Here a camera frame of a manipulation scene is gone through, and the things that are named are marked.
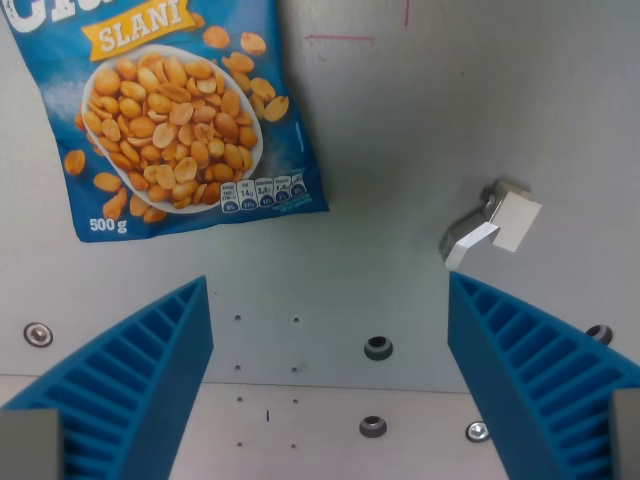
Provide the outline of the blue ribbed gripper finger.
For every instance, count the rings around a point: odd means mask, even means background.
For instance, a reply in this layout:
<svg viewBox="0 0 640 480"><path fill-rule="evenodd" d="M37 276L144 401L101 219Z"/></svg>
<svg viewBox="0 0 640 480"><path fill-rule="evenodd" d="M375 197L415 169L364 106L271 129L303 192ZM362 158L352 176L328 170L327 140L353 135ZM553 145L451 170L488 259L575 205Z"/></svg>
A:
<svg viewBox="0 0 640 480"><path fill-rule="evenodd" d="M609 406L639 367L501 290L449 276L448 346L511 479L610 479Z"/></svg>
<svg viewBox="0 0 640 480"><path fill-rule="evenodd" d="M214 349L205 277L76 350L3 405L53 410L65 479L167 479Z"/></svg>

